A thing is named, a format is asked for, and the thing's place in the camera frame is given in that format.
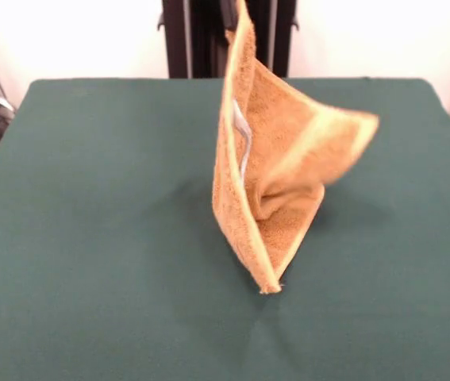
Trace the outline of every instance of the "black metal frame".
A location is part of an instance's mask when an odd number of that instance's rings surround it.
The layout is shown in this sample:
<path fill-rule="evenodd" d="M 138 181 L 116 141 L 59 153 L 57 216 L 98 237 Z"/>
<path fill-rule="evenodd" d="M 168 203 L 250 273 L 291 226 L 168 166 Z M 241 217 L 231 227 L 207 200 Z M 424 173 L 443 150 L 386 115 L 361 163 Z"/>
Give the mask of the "black metal frame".
<path fill-rule="evenodd" d="M 256 57 L 268 66 L 272 0 L 246 0 L 256 29 Z M 288 74 L 290 39 L 297 0 L 278 0 L 273 72 Z M 223 13 L 223 0 L 190 0 L 191 43 L 194 78 L 222 77 L 227 42 L 224 29 L 233 30 L 233 10 Z M 187 78 L 183 0 L 163 0 L 163 20 L 170 78 Z"/>
<path fill-rule="evenodd" d="M 187 78 L 183 0 L 163 0 L 163 22 L 170 78 Z"/>

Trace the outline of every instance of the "orange towel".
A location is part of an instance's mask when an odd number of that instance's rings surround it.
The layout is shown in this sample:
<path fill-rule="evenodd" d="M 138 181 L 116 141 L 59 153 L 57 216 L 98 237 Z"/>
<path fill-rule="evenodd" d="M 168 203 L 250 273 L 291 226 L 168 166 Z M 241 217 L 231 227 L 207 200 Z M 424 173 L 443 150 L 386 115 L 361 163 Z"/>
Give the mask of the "orange towel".
<path fill-rule="evenodd" d="M 281 291 L 324 195 L 375 134 L 378 118 L 306 97 L 256 58 L 244 0 L 227 32 L 213 180 L 213 212 L 221 231 L 262 293 Z"/>

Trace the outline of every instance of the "folded towel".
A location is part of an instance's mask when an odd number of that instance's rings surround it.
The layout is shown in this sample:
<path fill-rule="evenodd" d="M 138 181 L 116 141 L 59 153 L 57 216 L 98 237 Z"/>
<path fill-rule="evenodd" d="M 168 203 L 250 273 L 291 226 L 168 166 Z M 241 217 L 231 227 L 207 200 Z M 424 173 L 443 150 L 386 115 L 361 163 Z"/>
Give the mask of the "folded towel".
<path fill-rule="evenodd" d="M 326 106 L 256 58 L 253 24 L 237 0 L 222 91 L 213 212 L 260 292 L 279 292 L 324 196 L 375 134 L 375 115 Z"/>

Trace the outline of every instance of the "green table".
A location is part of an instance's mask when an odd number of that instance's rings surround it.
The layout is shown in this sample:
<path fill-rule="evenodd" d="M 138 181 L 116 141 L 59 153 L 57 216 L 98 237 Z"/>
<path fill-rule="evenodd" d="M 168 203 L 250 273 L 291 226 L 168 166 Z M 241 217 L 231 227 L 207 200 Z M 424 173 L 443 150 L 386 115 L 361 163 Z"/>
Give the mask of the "green table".
<path fill-rule="evenodd" d="M 219 80 L 32 85 L 0 145 L 0 381 L 450 380 L 450 119 L 421 80 L 291 81 L 377 113 L 281 294 L 210 206 Z"/>

